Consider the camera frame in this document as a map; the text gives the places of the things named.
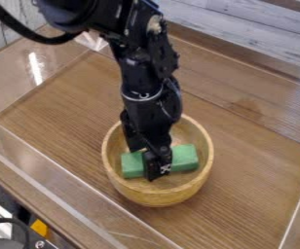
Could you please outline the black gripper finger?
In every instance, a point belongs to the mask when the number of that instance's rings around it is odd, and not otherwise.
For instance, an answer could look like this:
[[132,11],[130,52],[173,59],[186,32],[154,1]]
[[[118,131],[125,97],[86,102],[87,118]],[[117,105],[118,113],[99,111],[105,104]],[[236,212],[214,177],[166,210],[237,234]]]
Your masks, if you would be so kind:
[[144,175],[153,182],[156,179],[169,175],[173,168],[173,150],[164,155],[157,155],[150,150],[142,153]]
[[145,140],[140,133],[137,122],[129,116],[127,111],[121,112],[121,121],[125,133],[125,142],[132,152],[141,151],[146,148]]

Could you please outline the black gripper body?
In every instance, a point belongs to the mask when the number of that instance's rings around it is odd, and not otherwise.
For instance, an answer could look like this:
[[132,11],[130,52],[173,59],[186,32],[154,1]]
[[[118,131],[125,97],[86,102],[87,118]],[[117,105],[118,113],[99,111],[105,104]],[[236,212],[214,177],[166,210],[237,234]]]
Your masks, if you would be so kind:
[[180,88],[162,87],[154,94],[146,93],[144,98],[137,91],[122,88],[122,98],[123,111],[137,122],[146,149],[164,155],[173,142],[170,130],[182,113]]

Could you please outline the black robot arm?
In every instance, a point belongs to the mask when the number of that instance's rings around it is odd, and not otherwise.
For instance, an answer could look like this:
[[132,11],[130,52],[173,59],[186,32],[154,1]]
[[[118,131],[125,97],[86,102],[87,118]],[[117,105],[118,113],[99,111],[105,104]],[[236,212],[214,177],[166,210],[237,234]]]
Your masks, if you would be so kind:
[[125,141],[141,153],[145,178],[154,181],[173,170],[170,131],[182,114],[174,76],[180,54],[160,5],[153,0],[34,0],[34,6],[63,34],[38,34],[0,4],[2,23],[29,40],[61,45],[94,30],[109,43],[122,72]]

